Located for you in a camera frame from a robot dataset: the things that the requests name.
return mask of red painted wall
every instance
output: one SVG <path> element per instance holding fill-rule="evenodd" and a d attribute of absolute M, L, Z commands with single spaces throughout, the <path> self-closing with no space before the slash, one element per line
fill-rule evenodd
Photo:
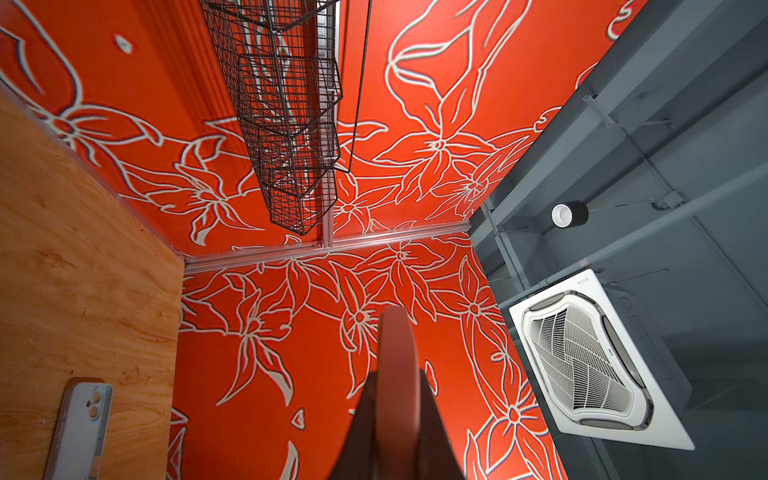
<path fill-rule="evenodd" d="M 469 218 L 644 3 L 375 0 L 336 235 Z M 366 2 L 341 5 L 344 167 Z M 316 239 L 269 223 L 196 0 L 0 0 L 0 80 L 182 254 Z M 188 277 L 168 475 L 325 478 L 387 303 L 470 478 L 564 478 L 466 235 Z"/>
<path fill-rule="evenodd" d="M 325 478 L 387 304 L 469 478 L 566 478 L 464 233 L 188 277 L 170 477 Z"/>
<path fill-rule="evenodd" d="M 471 216 L 643 4 L 374 1 L 336 235 Z M 342 6 L 348 165 L 366 2 Z M 0 12 L 0 79 L 181 253 L 297 241 L 268 220 L 196 0 Z"/>

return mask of air vent grille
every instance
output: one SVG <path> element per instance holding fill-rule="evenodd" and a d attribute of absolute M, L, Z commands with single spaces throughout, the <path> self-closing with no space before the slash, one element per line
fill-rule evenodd
<path fill-rule="evenodd" d="M 554 315 L 534 318 L 529 337 L 551 393 L 560 403 L 572 411 L 609 409 L 629 413 L 632 392 L 608 362 L 588 312 L 567 305 Z"/>

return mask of wire mesh basket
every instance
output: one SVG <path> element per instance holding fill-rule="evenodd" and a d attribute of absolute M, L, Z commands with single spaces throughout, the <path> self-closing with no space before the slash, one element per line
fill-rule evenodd
<path fill-rule="evenodd" d="M 302 235 L 336 200 L 335 185 L 320 181 L 339 160 L 333 107 L 343 94 L 335 9 L 325 8 L 332 3 L 201 0 L 270 219 Z M 319 188 L 333 190 L 330 205 Z"/>
<path fill-rule="evenodd" d="M 261 193 L 270 212 L 270 221 L 293 232 L 309 232 L 336 202 L 333 170 L 329 170 L 319 183 L 317 188 L 301 197 L 263 184 Z"/>

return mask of orange wall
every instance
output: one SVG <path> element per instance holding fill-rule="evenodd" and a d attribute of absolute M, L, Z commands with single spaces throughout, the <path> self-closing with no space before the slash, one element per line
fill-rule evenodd
<path fill-rule="evenodd" d="M 337 236 L 471 216 L 644 0 L 373 3 Z M 340 167 L 366 2 L 342 6 Z M 298 240 L 268 220 L 196 0 L 0 12 L 0 79 L 178 251 Z"/>
<path fill-rule="evenodd" d="M 326 478 L 390 303 L 469 478 L 565 478 L 464 233 L 199 273 L 183 301 L 171 478 Z"/>

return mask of pipe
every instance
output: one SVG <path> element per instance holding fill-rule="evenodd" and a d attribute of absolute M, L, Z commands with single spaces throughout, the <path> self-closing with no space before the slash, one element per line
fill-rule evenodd
<path fill-rule="evenodd" d="M 533 295 L 546 286 L 557 283 L 560 280 L 563 280 L 565 277 L 573 275 L 574 273 L 589 267 L 593 263 L 600 262 L 607 259 L 608 257 L 612 257 L 616 253 L 619 253 L 622 250 L 626 250 L 628 247 L 646 240 L 648 237 L 661 232 L 665 228 L 674 225 L 680 220 L 692 217 L 699 211 L 704 210 L 712 204 L 729 197 L 731 194 L 734 194 L 745 187 L 748 187 L 766 175 L 768 175 L 768 162 L 763 163 L 758 167 L 755 167 L 752 170 L 739 175 L 733 180 L 727 181 L 726 183 L 705 193 L 704 195 L 693 199 L 691 202 L 683 204 L 675 210 L 672 210 L 670 213 L 664 215 L 663 217 L 659 217 L 656 220 L 644 225 L 643 227 L 638 228 L 634 232 L 629 233 L 628 235 L 625 235 L 613 243 L 608 244 L 590 256 L 565 267 L 563 270 L 560 270 L 554 275 L 550 275 L 544 278 L 541 282 L 536 283 L 531 288 L 499 303 L 498 307 L 500 309 L 509 308 L 510 306 L 515 305 L 518 301 Z"/>

